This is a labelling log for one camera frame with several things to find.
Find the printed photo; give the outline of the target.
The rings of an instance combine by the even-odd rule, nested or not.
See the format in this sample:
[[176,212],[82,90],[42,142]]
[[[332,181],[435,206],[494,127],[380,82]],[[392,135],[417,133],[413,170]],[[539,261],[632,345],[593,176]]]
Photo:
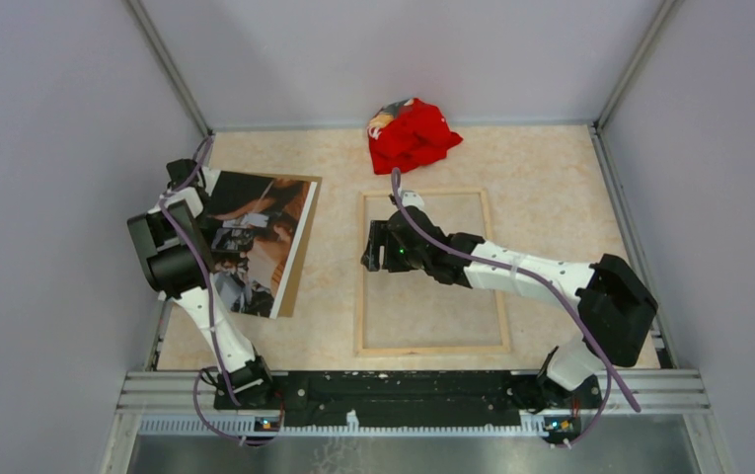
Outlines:
[[220,195],[214,284],[226,308],[289,318],[300,284],[322,179],[214,170]]

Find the light wooden picture frame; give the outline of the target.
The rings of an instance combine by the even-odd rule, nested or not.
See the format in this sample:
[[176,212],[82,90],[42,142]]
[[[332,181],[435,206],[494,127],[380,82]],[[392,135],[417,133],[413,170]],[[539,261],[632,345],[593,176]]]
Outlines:
[[[390,191],[360,194],[360,250],[371,220],[396,209]],[[420,192],[426,212],[449,231],[492,239],[488,193],[484,188],[430,189]],[[371,273],[356,277],[355,352],[357,356],[446,356],[504,354],[511,338],[503,293],[439,284],[421,271]]]

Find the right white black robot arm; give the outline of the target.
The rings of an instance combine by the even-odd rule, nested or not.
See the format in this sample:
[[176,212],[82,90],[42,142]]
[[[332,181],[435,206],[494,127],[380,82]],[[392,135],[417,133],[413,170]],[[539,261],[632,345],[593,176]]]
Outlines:
[[422,271],[441,284],[561,308],[579,334],[547,355],[537,376],[540,399],[562,407],[587,378],[604,371],[629,405],[641,408],[619,370],[637,363],[658,302],[624,258],[604,254],[595,263],[577,263],[531,256],[480,235],[446,234],[425,212],[405,206],[370,222],[360,264],[372,273]]

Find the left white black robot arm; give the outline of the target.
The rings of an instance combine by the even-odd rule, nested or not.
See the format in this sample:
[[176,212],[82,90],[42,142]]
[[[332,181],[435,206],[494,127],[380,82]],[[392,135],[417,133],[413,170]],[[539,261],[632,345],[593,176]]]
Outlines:
[[251,341],[234,328],[214,284],[214,262],[199,228],[213,175],[199,161],[167,165],[169,184],[126,226],[143,274],[185,310],[215,357],[220,410],[262,408],[275,396],[271,373]]

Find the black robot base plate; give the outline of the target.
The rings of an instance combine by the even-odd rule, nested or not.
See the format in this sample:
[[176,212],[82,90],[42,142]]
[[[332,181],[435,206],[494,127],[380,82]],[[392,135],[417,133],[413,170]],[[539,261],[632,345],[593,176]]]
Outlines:
[[602,391],[590,376],[566,392],[544,375],[508,370],[289,371],[230,394],[217,380],[218,411],[271,410],[288,428],[516,427],[551,410],[595,409]]

